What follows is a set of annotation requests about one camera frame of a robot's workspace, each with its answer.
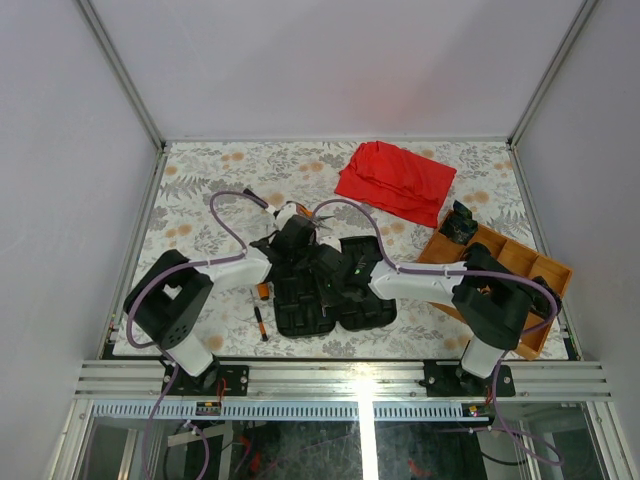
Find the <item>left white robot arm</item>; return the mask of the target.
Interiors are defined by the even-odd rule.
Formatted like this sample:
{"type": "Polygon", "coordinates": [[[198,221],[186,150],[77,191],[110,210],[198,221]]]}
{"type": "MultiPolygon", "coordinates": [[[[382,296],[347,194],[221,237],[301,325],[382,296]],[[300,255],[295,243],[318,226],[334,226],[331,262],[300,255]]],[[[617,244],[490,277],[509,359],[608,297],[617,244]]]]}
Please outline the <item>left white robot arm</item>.
{"type": "Polygon", "coordinates": [[[126,331],[138,326],[184,373],[197,394],[219,381],[214,354],[192,333],[210,295],[268,282],[298,250],[315,239],[314,223],[298,214],[270,236],[229,257],[193,261],[175,249],[163,253],[124,302],[126,331]]]}

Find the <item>small orange black screwdriver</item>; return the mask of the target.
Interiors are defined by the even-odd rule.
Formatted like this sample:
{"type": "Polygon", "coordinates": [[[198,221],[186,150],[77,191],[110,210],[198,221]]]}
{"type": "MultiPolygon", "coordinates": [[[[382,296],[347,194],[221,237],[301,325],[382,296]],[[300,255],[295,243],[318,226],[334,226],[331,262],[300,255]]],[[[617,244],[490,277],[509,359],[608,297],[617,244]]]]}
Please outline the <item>small orange black screwdriver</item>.
{"type": "Polygon", "coordinates": [[[265,328],[265,325],[264,325],[264,321],[263,321],[263,317],[262,317],[261,311],[260,311],[259,307],[257,307],[257,306],[254,306],[253,311],[254,311],[254,315],[255,315],[256,321],[258,323],[259,330],[260,330],[261,341],[267,342],[269,340],[269,337],[268,337],[268,334],[266,332],[266,328],[265,328]]]}

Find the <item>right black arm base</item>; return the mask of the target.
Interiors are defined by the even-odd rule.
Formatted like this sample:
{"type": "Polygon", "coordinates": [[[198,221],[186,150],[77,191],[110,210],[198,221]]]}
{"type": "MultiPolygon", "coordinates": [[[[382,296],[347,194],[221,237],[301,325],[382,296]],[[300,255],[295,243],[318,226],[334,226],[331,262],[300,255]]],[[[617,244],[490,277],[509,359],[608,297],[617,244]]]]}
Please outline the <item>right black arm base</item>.
{"type": "Polygon", "coordinates": [[[502,365],[498,370],[497,380],[491,373],[482,379],[466,372],[458,360],[424,360],[423,379],[419,385],[433,398],[475,398],[491,400],[494,395],[499,398],[512,398],[516,395],[515,383],[511,369],[502,365]]]}

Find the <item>black plastic tool case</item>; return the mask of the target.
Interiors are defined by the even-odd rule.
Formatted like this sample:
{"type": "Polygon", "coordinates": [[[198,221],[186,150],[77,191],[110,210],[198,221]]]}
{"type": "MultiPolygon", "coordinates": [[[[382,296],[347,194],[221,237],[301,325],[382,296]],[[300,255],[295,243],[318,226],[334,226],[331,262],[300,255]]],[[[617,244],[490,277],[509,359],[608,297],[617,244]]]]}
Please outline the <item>black plastic tool case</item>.
{"type": "Polygon", "coordinates": [[[349,237],[340,244],[337,254],[318,245],[307,250],[307,258],[298,256],[270,273],[281,335],[321,336],[337,325],[358,332],[396,319],[396,301],[379,298],[369,287],[373,268],[383,260],[377,239],[349,237]]]}

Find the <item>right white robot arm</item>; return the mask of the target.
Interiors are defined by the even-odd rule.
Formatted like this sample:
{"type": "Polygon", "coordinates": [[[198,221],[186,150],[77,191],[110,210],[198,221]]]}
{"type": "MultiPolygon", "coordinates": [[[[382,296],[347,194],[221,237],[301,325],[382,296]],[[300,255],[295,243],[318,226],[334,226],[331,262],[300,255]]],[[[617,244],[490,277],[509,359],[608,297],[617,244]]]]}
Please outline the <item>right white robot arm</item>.
{"type": "Polygon", "coordinates": [[[448,305],[457,310],[473,332],[456,369],[458,387],[478,394],[488,387],[507,352],[517,348],[526,333],[530,313],[552,322],[558,301],[542,281],[515,275],[478,247],[460,262],[449,264],[394,263],[382,259],[350,260],[328,245],[315,248],[309,261],[319,291],[330,307],[347,300],[413,299],[448,305]]]}

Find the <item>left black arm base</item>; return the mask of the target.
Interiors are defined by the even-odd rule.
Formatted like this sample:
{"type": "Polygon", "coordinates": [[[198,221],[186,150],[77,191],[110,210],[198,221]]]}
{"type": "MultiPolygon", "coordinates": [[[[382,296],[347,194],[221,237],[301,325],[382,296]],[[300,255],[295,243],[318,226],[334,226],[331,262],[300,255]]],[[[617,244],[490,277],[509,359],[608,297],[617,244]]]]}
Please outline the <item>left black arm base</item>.
{"type": "Polygon", "coordinates": [[[168,390],[170,396],[204,396],[225,399],[245,397],[248,393],[248,365],[214,363],[203,374],[193,377],[183,369],[168,390]]]}

